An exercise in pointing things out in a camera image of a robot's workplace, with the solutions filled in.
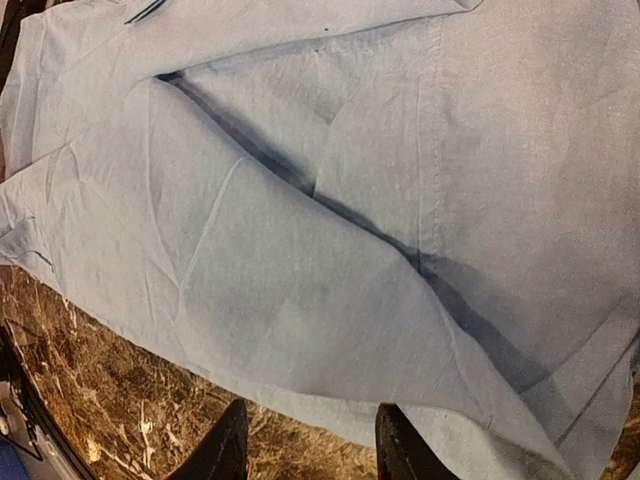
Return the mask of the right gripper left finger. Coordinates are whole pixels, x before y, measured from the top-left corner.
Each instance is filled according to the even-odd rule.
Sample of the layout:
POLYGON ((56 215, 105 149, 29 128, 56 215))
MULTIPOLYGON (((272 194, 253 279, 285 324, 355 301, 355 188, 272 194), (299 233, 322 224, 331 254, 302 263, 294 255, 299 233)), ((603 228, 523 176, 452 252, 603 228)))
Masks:
POLYGON ((247 405, 235 399, 168 479, 247 479, 248 443, 247 405))

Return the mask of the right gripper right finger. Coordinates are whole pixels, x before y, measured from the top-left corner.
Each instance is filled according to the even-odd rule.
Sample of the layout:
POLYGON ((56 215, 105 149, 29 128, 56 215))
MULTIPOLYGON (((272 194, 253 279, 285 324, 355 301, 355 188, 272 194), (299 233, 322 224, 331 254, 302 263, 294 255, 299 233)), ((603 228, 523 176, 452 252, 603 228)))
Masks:
POLYGON ((455 475, 395 404, 379 405, 375 442, 381 480, 455 480, 455 475))

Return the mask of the light blue long sleeve shirt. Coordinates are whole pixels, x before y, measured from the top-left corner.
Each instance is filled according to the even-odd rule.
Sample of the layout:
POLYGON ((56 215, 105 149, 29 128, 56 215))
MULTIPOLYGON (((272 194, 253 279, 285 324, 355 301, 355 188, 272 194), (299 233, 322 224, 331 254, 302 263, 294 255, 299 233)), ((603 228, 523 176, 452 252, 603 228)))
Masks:
POLYGON ((1 96, 1 260, 457 475, 596 479, 639 366, 634 1, 73 1, 1 96))

